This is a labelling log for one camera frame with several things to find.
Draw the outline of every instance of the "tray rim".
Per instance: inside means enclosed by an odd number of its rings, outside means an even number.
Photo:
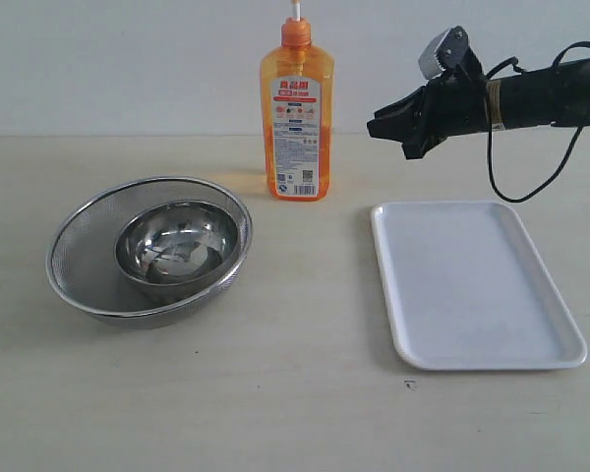
[[[556,361],[556,362],[537,362],[534,364],[524,365],[521,363],[504,363],[502,366],[490,366],[489,364],[485,364],[483,367],[477,365],[456,365],[456,366],[441,366],[438,363],[432,363],[428,360],[418,358],[413,355],[410,349],[407,349],[401,342],[400,335],[399,335],[399,326],[397,325],[395,319],[395,307],[393,306],[393,302],[391,299],[391,287],[389,286],[389,277],[387,273],[392,270],[392,267],[389,266],[389,263],[386,263],[383,255],[382,255],[382,248],[383,248],[383,241],[382,238],[384,237],[384,232],[379,228],[379,215],[382,211],[384,211],[388,207],[416,207],[416,206],[432,206],[432,207],[447,207],[447,206],[467,206],[467,207],[485,207],[485,206],[497,206],[505,209],[511,215],[513,215],[516,224],[517,230],[520,231],[520,234],[523,236],[525,243],[528,245],[529,249],[531,250],[532,254],[534,255],[536,262],[538,264],[539,269],[541,270],[543,276],[546,278],[546,281],[553,292],[553,295],[556,298],[556,301],[559,303],[560,308],[563,310],[564,320],[567,322],[568,327],[573,335],[576,338],[576,341],[579,345],[578,355],[569,359],[567,361]],[[572,369],[583,365],[587,358],[588,358],[588,346],[586,340],[577,325],[572,312],[570,311],[569,307],[565,303],[553,277],[549,273],[549,270],[540,255],[535,243],[533,242],[531,235],[529,234],[527,228],[522,221],[522,218],[518,214],[518,212],[511,207],[510,205],[504,204],[503,202],[494,201],[494,200],[444,200],[444,201],[387,201],[381,204],[375,205],[371,207],[370,210],[370,220],[372,225],[372,233],[374,239],[374,246],[376,249],[376,257],[381,277],[381,283],[383,286],[383,295],[384,301],[387,311],[387,317],[389,320],[389,325],[391,328],[391,334],[393,339],[393,345],[399,356],[404,360],[407,364],[415,367],[417,369],[425,370],[425,371],[548,371],[548,370],[561,370],[561,369]]]

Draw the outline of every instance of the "tabletop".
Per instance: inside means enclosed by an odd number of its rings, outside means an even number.
[[[571,131],[495,134],[498,179],[546,178]],[[420,161],[334,137],[316,203],[273,199],[260,137],[0,138],[0,471],[590,470],[590,130],[514,206],[586,339],[555,372],[421,372],[393,348],[370,222],[390,201],[490,200],[485,136]],[[117,184],[187,175],[254,219],[232,287],[168,327],[107,326],[51,290],[62,219]]]

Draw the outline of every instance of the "bottle label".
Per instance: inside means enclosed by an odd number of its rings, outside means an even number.
[[[316,197],[319,193],[319,149],[322,87],[302,76],[271,83],[273,164],[279,195]]]

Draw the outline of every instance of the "white wall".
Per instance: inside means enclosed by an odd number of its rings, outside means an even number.
[[[289,9],[0,0],[0,135],[258,133],[258,64]],[[545,67],[590,39],[586,0],[302,0],[302,11],[336,60],[340,132],[363,132],[376,108],[423,83],[417,58],[449,26],[466,27],[486,68],[512,54]]]

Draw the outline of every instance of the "barcode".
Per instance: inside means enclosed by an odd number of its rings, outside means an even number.
[[[314,185],[296,185],[295,195],[314,195],[316,193]]]

